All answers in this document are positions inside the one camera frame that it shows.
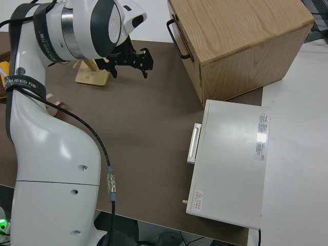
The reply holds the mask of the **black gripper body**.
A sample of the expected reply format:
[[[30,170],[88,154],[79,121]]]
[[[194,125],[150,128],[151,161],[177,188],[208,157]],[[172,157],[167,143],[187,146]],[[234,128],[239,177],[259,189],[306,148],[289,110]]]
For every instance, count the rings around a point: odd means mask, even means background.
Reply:
[[[131,66],[133,68],[140,68],[140,62],[137,61],[132,42],[130,40],[124,41],[122,44],[116,46],[111,54],[105,58],[96,59],[97,66],[101,63],[110,63],[114,66]]]

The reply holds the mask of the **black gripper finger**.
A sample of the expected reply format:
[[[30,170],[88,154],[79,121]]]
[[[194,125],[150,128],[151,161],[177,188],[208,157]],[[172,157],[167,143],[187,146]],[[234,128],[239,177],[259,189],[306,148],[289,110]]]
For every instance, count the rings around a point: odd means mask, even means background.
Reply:
[[[140,52],[140,70],[143,74],[143,77],[147,78],[148,72],[153,70],[153,58],[148,48],[142,48]]]
[[[98,65],[98,68],[110,72],[114,78],[117,78],[117,70],[114,65],[111,65],[110,63],[101,63]]]

